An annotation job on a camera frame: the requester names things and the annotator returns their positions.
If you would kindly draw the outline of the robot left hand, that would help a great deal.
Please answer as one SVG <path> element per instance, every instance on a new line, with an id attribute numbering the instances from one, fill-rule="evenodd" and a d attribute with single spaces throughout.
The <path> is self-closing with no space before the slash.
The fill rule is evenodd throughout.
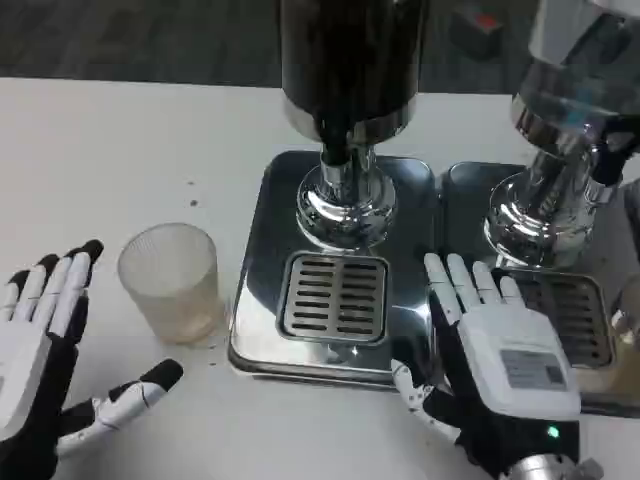
<path id="1" fill-rule="evenodd" d="M 66 407 L 88 320 L 92 239 L 48 254 L 1 288 L 1 476 L 50 479 L 59 462 L 99 445 L 157 404 L 183 367 L 165 359 L 139 378 Z"/>

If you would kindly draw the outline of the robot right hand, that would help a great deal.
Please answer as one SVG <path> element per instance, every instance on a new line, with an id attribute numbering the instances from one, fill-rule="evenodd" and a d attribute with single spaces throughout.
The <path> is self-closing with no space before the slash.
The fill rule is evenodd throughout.
<path id="1" fill-rule="evenodd" d="M 550 319 L 515 280 L 458 254 L 424 257 L 443 382 L 417 343 L 392 343 L 408 410 L 494 479 L 567 479 L 580 461 L 581 398 Z"/>

